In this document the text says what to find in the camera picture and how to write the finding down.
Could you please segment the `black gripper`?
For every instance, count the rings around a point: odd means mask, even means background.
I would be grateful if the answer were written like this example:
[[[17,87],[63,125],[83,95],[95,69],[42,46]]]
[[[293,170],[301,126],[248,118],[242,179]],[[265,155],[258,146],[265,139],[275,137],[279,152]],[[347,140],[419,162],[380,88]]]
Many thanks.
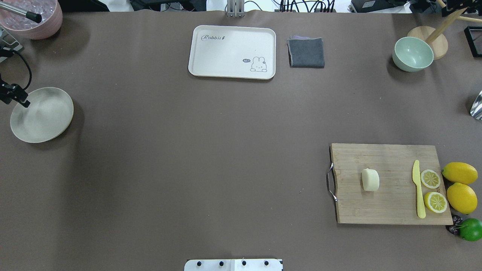
[[[9,104],[12,100],[17,101],[24,108],[28,108],[31,104],[27,97],[29,94],[18,84],[7,84],[6,82],[1,82],[0,85],[0,99],[5,103]]]

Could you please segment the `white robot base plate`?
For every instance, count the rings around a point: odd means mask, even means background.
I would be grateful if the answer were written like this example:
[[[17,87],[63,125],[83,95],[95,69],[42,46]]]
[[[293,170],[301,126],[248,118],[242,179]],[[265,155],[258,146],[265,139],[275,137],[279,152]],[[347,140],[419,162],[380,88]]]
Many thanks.
[[[191,259],[184,271],[282,271],[282,259]]]

